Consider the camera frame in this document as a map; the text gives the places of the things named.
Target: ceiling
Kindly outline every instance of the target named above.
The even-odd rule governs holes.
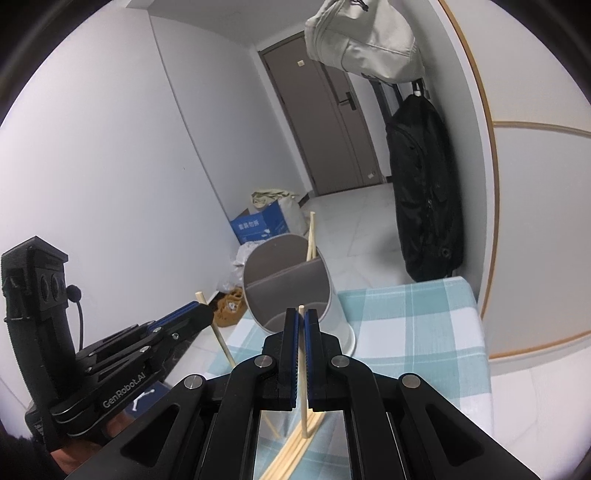
[[[151,15],[214,31],[244,45],[257,45],[303,25],[323,0],[154,0]]]

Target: black cable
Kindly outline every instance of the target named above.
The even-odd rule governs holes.
[[[68,285],[68,288],[66,288],[66,295],[68,296],[68,300],[73,301],[78,307],[78,318],[80,319],[80,336],[78,350],[82,350],[82,347],[84,345],[84,318],[82,316],[82,306],[80,305],[80,301],[82,299],[82,292],[75,285]]]
[[[84,317],[82,316],[82,306],[79,301],[76,302],[76,306],[78,307],[78,318],[80,319],[80,340],[78,345],[78,351],[80,351],[84,347]]]

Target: hanging bag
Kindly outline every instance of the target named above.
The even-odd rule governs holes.
[[[414,34],[388,0],[326,0],[305,36],[308,56],[339,70],[386,83],[424,76]]]

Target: doorway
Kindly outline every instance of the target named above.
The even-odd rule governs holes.
[[[261,52],[317,195],[382,183],[348,75],[310,60],[300,33]]]

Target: metal screw head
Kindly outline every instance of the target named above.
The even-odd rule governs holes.
[[[402,384],[406,388],[417,388],[421,384],[421,379],[416,375],[405,375],[402,378]]]
[[[273,363],[273,358],[269,355],[259,355],[255,358],[255,365],[259,368],[268,367]]]
[[[189,390],[193,390],[194,388],[199,388],[203,385],[203,378],[199,375],[189,375],[187,378],[184,379],[183,385],[187,387]]]
[[[344,355],[336,355],[330,361],[337,368],[343,368],[349,365],[349,358]]]

